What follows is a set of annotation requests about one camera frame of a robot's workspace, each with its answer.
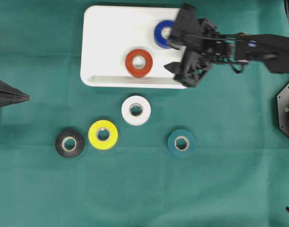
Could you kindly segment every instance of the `tape roll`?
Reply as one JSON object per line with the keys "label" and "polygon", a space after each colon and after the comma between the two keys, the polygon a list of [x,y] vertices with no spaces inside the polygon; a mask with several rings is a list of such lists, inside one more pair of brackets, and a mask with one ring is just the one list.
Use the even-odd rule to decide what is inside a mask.
{"label": "tape roll", "polygon": [[[133,108],[138,107],[140,111],[133,115]],[[127,98],[121,106],[121,114],[125,121],[131,125],[138,126],[147,122],[151,115],[150,103],[141,96]]]}
{"label": "tape roll", "polygon": [[[179,140],[184,140],[184,147],[179,147]],[[179,129],[174,131],[168,139],[170,152],[177,157],[189,157],[195,151],[196,141],[194,136],[187,130]]]}
{"label": "tape roll", "polygon": [[[73,148],[67,148],[65,146],[68,140],[73,140]],[[67,158],[78,156],[82,153],[85,146],[84,138],[81,134],[74,130],[65,130],[59,134],[55,141],[55,149],[59,155]]]}
{"label": "tape roll", "polygon": [[[106,140],[101,140],[98,133],[102,130],[107,130],[109,136]],[[89,129],[88,137],[93,147],[99,150],[107,150],[112,148],[118,139],[118,131],[116,126],[107,120],[100,120],[95,122]]]}
{"label": "tape roll", "polygon": [[154,40],[161,48],[171,48],[168,44],[168,37],[171,33],[174,22],[171,20],[164,20],[160,22],[154,29]]}
{"label": "tape roll", "polygon": [[140,78],[150,72],[153,66],[153,59],[148,51],[135,49],[127,54],[125,64],[128,72],[133,77]]}

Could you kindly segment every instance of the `green fabric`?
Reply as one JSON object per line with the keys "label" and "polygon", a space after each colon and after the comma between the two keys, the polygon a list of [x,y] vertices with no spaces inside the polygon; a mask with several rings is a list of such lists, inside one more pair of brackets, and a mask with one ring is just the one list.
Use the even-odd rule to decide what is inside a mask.
{"label": "green fabric", "polygon": [[[289,36],[282,0],[188,2],[224,34]],[[194,89],[88,87],[79,75],[83,14],[96,3],[103,1],[0,0],[0,79],[31,96],[0,109],[0,227],[289,226],[289,139],[276,106],[289,75],[253,62],[240,75],[215,66]],[[120,111],[133,94],[152,106],[139,127]],[[87,139],[99,119],[119,130],[111,150]],[[78,158],[55,151],[65,128],[85,138]],[[168,151],[180,128],[196,138],[190,158]]]}

